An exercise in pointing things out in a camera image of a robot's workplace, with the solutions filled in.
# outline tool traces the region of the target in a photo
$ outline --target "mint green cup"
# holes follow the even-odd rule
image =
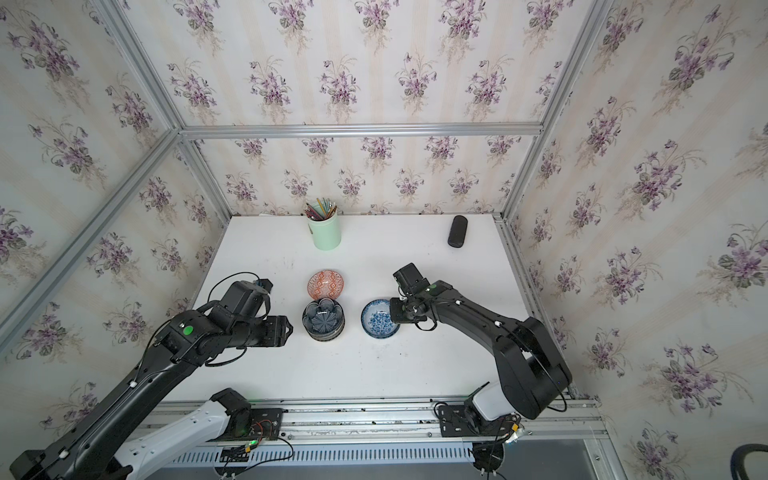
[[[333,214],[328,220],[316,222],[307,217],[306,222],[310,226],[312,241],[315,247],[320,250],[333,250],[341,243],[341,226],[339,225],[339,214]]]

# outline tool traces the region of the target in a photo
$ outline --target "wall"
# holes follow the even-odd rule
[[[0,5],[0,317],[163,130],[91,3]],[[0,478],[86,415],[195,294],[222,226],[169,156],[0,360]]]
[[[123,379],[149,335],[194,299],[222,233],[169,156],[5,357],[0,464],[48,445]]]
[[[129,5],[184,121],[232,125],[540,121],[590,2]],[[299,214],[294,184],[345,213],[466,213],[500,210],[531,143],[519,140],[253,138],[200,148],[225,192],[255,190],[244,202],[227,193],[240,214]]]
[[[513,217],[631,478],[768,442],[765,8],[617,2]]]
[[[0,6],[0,317],[162,127],[88,2]]]

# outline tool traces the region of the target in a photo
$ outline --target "black mounting bracket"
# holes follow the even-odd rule
[[[466,407],[463,405],[438,405],[437,416],[440,419],[440,435],[451,437],[503,437],[511,427],[501,417],[483,425],[481,431],[473,429],[467,421]]]

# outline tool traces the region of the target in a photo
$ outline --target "blue and white bowl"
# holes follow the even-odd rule
[[[400,325],[389,317],[389,300],[373,300],[362,309],[362,328],[375,339],[385,339],[397,333]]]

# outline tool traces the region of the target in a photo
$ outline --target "purple flower pattern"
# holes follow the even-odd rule
[[[250,93],[261,97],[261,111],[269,115],[274,124],[282,124],[289,113],[286,105],[290,104],[290,87],[276,66],[282,60],[269,57],[263,65],[258,61],[250,62],[253,73],[250,74]]]
[[[149,148],[157,140],[157,130],[152,128],[153,118],[147,102],[126,85],[127,77],[127,73],[118,75],[117,87],[110,85],[104,91],[112,98],[112,113],[118,117],[120,126],[132,127],[139,145]]]
[[[630,5],[627,7],[623,2],[620,2],[608,11],[605,36],[598,46],[598,55],[594,58],[595,62],[600,62],[598,71],[605,71],[613,64],[619,45],[629,35],[637,33],[645,22],[645,18],[642,16],[645,10],[644,0],[631,0],[629,3]]]
[[[451,187],[451,197],[453,200],[457,200],[459,204],[462,204],[467,199],[472,187],[479,183],[480,179],[476,174],[473,174],[467,168],[464,170],[459,168],[453,178],[448,180],[448,185]]]
[[[38,354],[45,357],[46,363],[54,360],[66,363],[64,354],[67,349],[75,349],[81,353],[83,339],[80,331],[73,332],[61,326],[56,313],[58,309],[57,303],[48,303],[42,317],[24,332],[18,345],[11,350],[16,359],[29,359]]]
[[[328,115],[332,115],[339,124],[348,122],[349,114],[355,112],[352,105],[357,103],[359,87],[349,69],[354,61],[354,58],[344,56],[337,64],[330,60],[323,62],[325,71],[320,77],[320,93],[328,95]]]
[[[35,232],[18,223],[16,214],[20,213],[0,207],[0,278],[8,285],[18,283],[18,276],[37,278],[48,262],[41,253],[46,242],[34,245],[28,241]]]
[[[112,333],[112,346],[127,343],[143,345],[147,339],[147,322],[141,315],[141,304],[125,300],[123,309],[107,313],[110,319],[102,323],[105,330]]]
[[[654,400],[666,403],[670,412],[675,413],[677,409],[685,413],[708,410],[711,417],[715,408],[723,405],[723,395],[729,383],[739,398],[746,396],[754,401],[744,386],[744,378],[717,369],[718,355],[709,343],[699,348],[697,356],[692,347],[683,343],[674,348],[664,347],[664,352],[670,358],[669,366],[659,363],[645,366],[651,375],[643,382],[643,387],[653,389]]]
[[[320,168],[323,168],[330,162],[328,146],[333,143],[333,137],[304,138],[301,143],[307,148],[306,154],[312,163],[319,161]]]
[[[533,287],[539,292],[544,291],[544,267],[541,265],[541,260],[536,260],[536,263],[530,263],[528,265],[528,276],[531,279]]]
[[[525,29],[525,43],[535,41],[531,51],[543,48],[549,38],[549,33],[554,31],[554,20],[560,16],[565,6],[572,7],[574,0],[533,0],[528,2],[527,10],[531,19]]]
[[[75,383],[69,392],[69,397],[63,402],[48,407],[51,414],[45,420],[38,422],[38,425],[45,430],[53,430],[57,437],[63,435],[96,407],[98,397],[93,393],[95,388],[96,384],[93,382],[86,382],[83,386],[77,386]]]
[[[214,30],[214,7],[219,8],[219,0],[181,0],[174,3],[176,13],[187,19],[190,33],[199,46],[208,43],[211,53],[215,55],[221,50],[221,40]]]
[[[580,274],[581,262],[572,256],[569,259],[561,259],[560,270],[554,276],[554,291],[552,296],[561,299],[567,292],[573,292],[578,295],[581,292],[581,284],[584,278]]]
[[[432,169],[432,173],[442,172],[446,166],[450,165],[450,159],[453,158],[455,150],[458,148],[458,138],[456,137],[430,137],[427,139],[424,150],[431,154],[427,158],[427,168]]]
[[[443,215],[444,211],[442,205],[445,202],[437,202],[435,204],[424,204],[424,209],[419,212],[419,215]]]
[[[136,280],[139,277],[138,258],[131,259],[134,251],[125,244],[125,237],[117,235],[115,232],[102,237],[94,247],[94,254],[86,257],[86,268],[93,269],[96,272],[96,278],[101,277],[106,272],[112,274],[114,281],[121,289],[125,288],[125,283],[137,285]]]
[[[397,81],[403,88],[402,99],[406,110],[411,110],[411,115],[416,115],[424,105],[424,94],[430,81],[437,81],[437,72],[434,71],[431,61],[424,61],[419,53],[411,57],[406,53],[402,60],[402,70],[395,74]]]
[[[283,186],[288,189],[290,197],[299,204],[304,205],[306,202],[306,194],[312,187],[312,181],[307,175],[299,174],[295,170],[285,170],[283,172]]]
[[[44,69],[48,88],[59,102],[66,104],[69,100],[84,112],[83,104],[89,103],[90,98],[84,88],[88,81],[75,74],[80,64],[70,54],[69,42],[54,27],[23,8],[2,6],[0,15],[8,23],[8,40],[20,52],[24,68]]]
[[[440,44],[440,53],[453,61],[464,59],[471,50],[469,39],[480,34],[480,21],[485,18],[485,0],[441,0],[443,11],[440,23],[449,26]]]
[[[208,217],[208,212],[205,210],[205,197],[200,194],[187,195],[184,199],[184,206],[187,208],[187,218],[198,225],[204,230],[210,230],[211,218]]]
[[[627,358],[621,352],[624,344],[625,341],[619,335],[619,329],[606,332],[598,327],[598,332],[594,335],[594,343],[584,353],[588,359],[587,371],[597,374],[610,370],[616,372],[617,377],[623,377],[627,373],[624,367],[631,368]]]
[[[683,468],[685,454],[677,447],[677,433],[658,432],[650,423],[643,429],[642,439],[630,438],[629,449],[634,456],[630,467],[638,475],[658,477],[659,480],[688,480]]]
[[[733,47],[736,39],[746,32],[728,31],[737,18],[733,17],[733,10],[727,17],[721,18],[719,9],[717,5],[704,18],[698,30],[679,38],[682,45],[674,54],[677,67],[661,80],[661,89],[654,95],[654,100],[662,98],[664,103],[654,115],[669,114],[676,108],[682,108],[680,99],[690,97],[689,89],[696,81],[703,79],[716,66],[718,71],[725,70],[735,58],[736,54],[732,51],[723,51],[723,44]]]
[[[541,100],[534,105],[533,110],[531,111],[532,117],[538,118],[546,111],[547,105],[549,105],[549,96],[552,94],[552,89],[555,84],[558,83],[558,74],[560,73],[560,67],[562,65],[563,62],[556,61],[552,68],[552,73],[547,74],[546,77],[541,79],[538,90],[536,90],[536,95],[541,95]]]
[[[280,17],[280,33],[285,44],[289,47],[292,43],[296,46],[296,54],[301,54],[309,42],[304,28],[307,7],[313,7],[313,0],[277,0],[270,2],[269,7],[273,14]]]
[[[475,200],[467,209],[468,214],[492,214],[494,211],[495,208],[485,200]]]
[[[536,250],[544,240],[552,240],[553,231],[552,213],[548,208],[545,208],[540,214],[536,214],[533,230],[531,231],[531,239],[533,240],[531,248]]]
[[[768,174],[768,124],[763,127],[763,133],[759,134],[754,129],[750,132],[751,144],[741,147],[736,153],[737,159],[752,159],[752,165],[737,174],[738,177],[749,176],[766,179]]]
[[[568,349],[569,343],[576,343],[576,337],[566,326],[565,318],[562,315],[560,315],[560,318],[552,319],[552,333],[554,333],[554,340],[560,346],[560,350]]]
[[[726,247],[731,249],[730,254],[720,255],[716,263],[710,257],[707,262],[709,269],[697,274],[713,281],[711,288],[698,292],[700,295],[709,297],[715,303],[725,300],[736,306],[734,290],[742,300],[746,300],[746,289],[766,285],[768,263],[763,263],[763,258],[768,255],[768,233],[763,231],[766,225],[768,221],[759,227],[741,223],[731,225],[738,231],[733,232],[726,242]]]
[[[569,237],[579,237],[581,229],[590,223],[595,226],[600,223],[600,214],[605,210],[600,197],[600,189],[595,184],[590,185],[586,191],[576,193],[576,205],[568,217],[568,225],[571,227],[567,233]]]
[[[339,178],[336,180],[336,186],[341,189],[342,197],[355,205],[360,200],[360,190],[366,184],[366,180],[360,174],[353,170],[339,170]]]
[[[262,149],[266,138],[243,138],[235,140],[235,145],[243,149],[243,157],[249,164],[255,164],[259,169],[266,165],[267,159],[263,156]]]
[[[83,127],[75,127],[64,121],[56,125],[53,121],[41,120],[40,125],[27,125],[32,137],[43,145],[42,160],[57,167],[66,167],[75,175],[77,182],[93,189],[107,187],[107,175],[98,159],[90,155],[85,139],[88,133]]]
[[[175,225],[177,214],[176,204],[171,203],[173,195],[168,191],[168,186],[160,177],[150,178],[147,181],[147,189],[139,192],[139,200],[148,211],[154,210],[157,218],[165,225],[166,222]]]
[[[152,256],[157,262],[157,269],[169,271],[175,277],[182,278],[187,275],[187,263],[179,253],[179,241],[175,238],[167,238],[163,243],[155,242],[155,248],[151,249]]]
[[[544,153],[541,154],[541,164],[538,166],[538,171],[536,172],[536,180],[538,180],[536,188],[542,189],[546,187],[550,177],[560,173],[564,160],[560,144],[557,139],[554,139],[549,146],[544,149]]]
[[[174,95],[187,99],[187,109],[205,125],[212,125],[219,114],[213,107],[217,105],[214,98],[215,90],[210,87],[208,80],[197,73],[199,61],[187,59],[183,65],[168,64],[168,70],[180,75],[171,75],[170,84]]]
[[[399,7],[400,0],[357,0],[355,10],[362,15],[363,33],[365,34],[366,45],[373,42],[376,51],[386,46],[387,32],[386,19],[389,18],[389,11],[392,7]]]
[[[395,187],[397,187],[400,201],[410,205],[416,199],[419,187],[424,184],[424,179],[421,174],[414,173],[410,168],[407,170],[401,168],[394,183]]]
[[[643,254],[637,247],[632,247],[630,253],[617,250],[616,256],[609,258],[609,273],[601,273],[594,282],[598,285],[592,296],[604,306],[615,308],[614,301],[624,305],[631,298],[637,302],[640,294],[645,291],[645,281],[651,278],[663,278],[656,263],[641,260]]]
[[[522,141],[520,135],[491,135],[485,138],[485,143],[490,149],[486,154],[488,163],[493,163],[494,167],[501,165],[508,159],[508,153],[512,146]]]
[[[373,174],[381,173],[389,166],[388,158],[392,158],[392,138],[389,137],[364,137],[360,150],[368,152],[366,168],[370,168]]]
[[[195,254],[195,260],[201,270],[205,270],[210,265],[210,261],[214,258],[215,250],[210,245],[202,245],[202,250],[198,250]]]
[[[635,166],[638,181],[628,184],[620,193],[621,205],[618,211],[626,220],[639,217],[643,220],[646,208],[656,211],[664,200],[674,201],[675,192],[683,184],[686,164],[694,167],[707,161],[697,154],[700,150],[679,152],[676,141],[669,140],[661,151],[646,152],[645,161]]]
[[[507,89],[507,78],[502,68],[509,62],[510,59],[506,57],[499,58],[493,65],[488,60],[480,62],[481,70],[470,77],[465,90],[472,95],[464,112],[466,117],[470,117],[472,121],[483,121],[493,112],[492,105],[499,102],[502,92]]]
[[[581,141],[577,150],[577,165],[582,168],[596,165],[594,156],[599,154],[604,157],[608,147],[616,144],[624,116],[636,111],[630,106],[631,103],[628,101],[619,104],[616,97],[610,97],[605,107],[595,111],[594,117],[587,122],[590,134]]]
[[[226,187],[227,193],[234,195],[237,204],[246,212],[250,213],[256,208],[256,188],[248,181],[249,174],[240,172],[238,174],[227,174]]]

